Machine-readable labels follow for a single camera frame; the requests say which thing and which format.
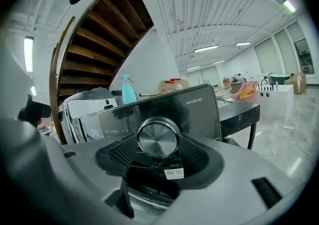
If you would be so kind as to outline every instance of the white floor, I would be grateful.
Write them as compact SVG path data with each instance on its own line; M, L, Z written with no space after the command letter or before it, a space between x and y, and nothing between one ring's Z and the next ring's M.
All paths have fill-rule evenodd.
M248 145L250 128L232 137L242 147ZM319 88L294 95L292 114L286 118L263 117L257 123L253 151L299 183L306 183L319 154Z

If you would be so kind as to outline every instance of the circular metal lid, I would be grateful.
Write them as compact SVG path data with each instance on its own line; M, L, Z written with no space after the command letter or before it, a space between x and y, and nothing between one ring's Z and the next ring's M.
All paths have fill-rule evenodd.
M176 132L162 121L145 124L139 132L139 144L143 151L152 157L164 158L177 148Z

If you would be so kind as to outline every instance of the white table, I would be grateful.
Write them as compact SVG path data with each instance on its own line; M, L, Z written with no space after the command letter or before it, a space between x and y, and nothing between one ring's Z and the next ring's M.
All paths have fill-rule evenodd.
M257 89L257 103L262 115L276 115L285 117L291 113L294 106L293 85L279 85L278 91L274 85L272 90Z

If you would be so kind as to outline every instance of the blue spray bottle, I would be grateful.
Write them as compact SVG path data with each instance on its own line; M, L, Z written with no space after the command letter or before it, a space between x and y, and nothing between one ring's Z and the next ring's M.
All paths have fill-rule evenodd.
M123 103L127 104L127 103L136 102L137 99L136 99L135 92L128 81L130 80L133 83L133 81L130 79L130 75L125 74L123 75L123 77L121 77L121 79L123 79L123 89L122 89Z

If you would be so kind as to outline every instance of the barcode sticker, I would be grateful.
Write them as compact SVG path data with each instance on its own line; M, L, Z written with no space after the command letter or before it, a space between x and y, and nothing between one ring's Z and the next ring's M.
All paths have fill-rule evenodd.
M184 168L168 169L168 170L164 170L164 172L168 180L184 178Z

